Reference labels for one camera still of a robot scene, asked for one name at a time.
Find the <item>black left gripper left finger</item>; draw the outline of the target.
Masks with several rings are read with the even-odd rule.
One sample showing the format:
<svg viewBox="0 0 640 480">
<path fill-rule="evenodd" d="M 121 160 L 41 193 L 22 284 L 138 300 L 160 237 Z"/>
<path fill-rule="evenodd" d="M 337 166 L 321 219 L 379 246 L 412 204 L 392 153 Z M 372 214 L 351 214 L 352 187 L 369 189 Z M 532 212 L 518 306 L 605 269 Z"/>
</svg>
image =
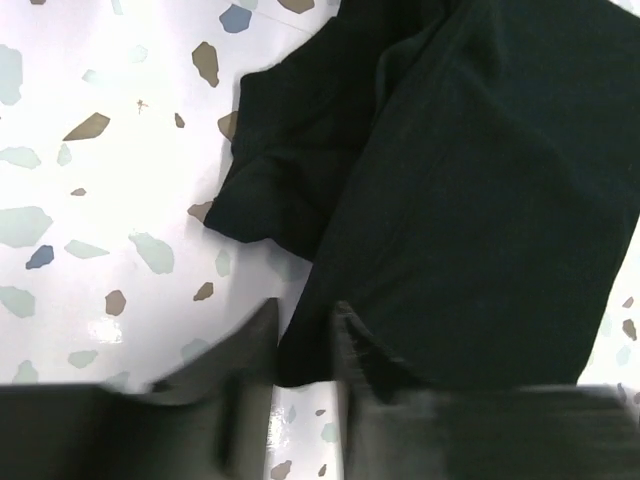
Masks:
<svg viewBox="0 0 640 480">
<path fill-rule="evenodd" d="M 89 383 L 2 387 L 2 478 L 262 478 L 278 333 L 271 298 L 144 393 Z"/>
</svg>

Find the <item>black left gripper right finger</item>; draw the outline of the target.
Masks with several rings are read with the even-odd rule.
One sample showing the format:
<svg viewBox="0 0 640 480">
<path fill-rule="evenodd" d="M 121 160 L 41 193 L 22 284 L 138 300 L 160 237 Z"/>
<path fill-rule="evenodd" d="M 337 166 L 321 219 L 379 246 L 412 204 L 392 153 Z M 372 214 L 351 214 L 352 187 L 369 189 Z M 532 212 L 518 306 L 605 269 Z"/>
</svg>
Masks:
<svg viewBox="0 0 640 480">
<path fill-rule="evenodd" d="M 347 479 L 635 479 L 639 429 L 612 391 L 435 390 L 353 309 L 332 314 Z"/>
</svg>

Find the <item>black t shirt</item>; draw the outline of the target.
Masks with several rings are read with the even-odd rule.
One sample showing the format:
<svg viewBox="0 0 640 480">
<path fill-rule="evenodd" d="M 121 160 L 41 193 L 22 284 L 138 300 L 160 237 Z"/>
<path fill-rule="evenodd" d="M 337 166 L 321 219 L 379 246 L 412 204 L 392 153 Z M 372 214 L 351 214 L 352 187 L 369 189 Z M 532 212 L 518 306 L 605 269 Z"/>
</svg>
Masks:
<svg viewBox="0 0 640 480">
<path fill-rule="evenodd" d="M 608 1 L 344 1 L 240 82 L 206 227 L 312 269 L 278 382 L 350 307 L 451 388 L 575 383 L 639 217 L 639 20 Z"/>
</svg>

